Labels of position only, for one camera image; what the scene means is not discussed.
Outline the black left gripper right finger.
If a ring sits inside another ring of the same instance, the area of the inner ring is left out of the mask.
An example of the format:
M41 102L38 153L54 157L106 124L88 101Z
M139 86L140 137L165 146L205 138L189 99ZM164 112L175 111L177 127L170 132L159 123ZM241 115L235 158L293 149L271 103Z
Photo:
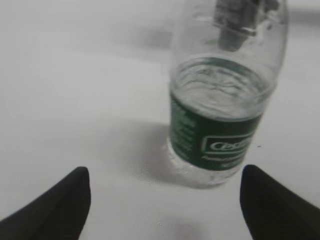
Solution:
M318 240L320 209L256 165L242 170L239 202L254 240Z

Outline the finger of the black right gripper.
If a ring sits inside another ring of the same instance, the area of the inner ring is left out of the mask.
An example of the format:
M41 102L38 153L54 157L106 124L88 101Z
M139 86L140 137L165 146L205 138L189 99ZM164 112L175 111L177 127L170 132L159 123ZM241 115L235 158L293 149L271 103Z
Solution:
M277 9L277 0L218 0L214 8L218 47L226 52L238 51L247 39L256 36L267 13Z

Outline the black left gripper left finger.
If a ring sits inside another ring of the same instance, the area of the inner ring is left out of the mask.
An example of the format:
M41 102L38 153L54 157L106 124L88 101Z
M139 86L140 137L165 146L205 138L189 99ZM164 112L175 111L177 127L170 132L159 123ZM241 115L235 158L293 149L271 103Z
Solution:
M77 240L91 208L90 175L79 166L0 221L2 240Z

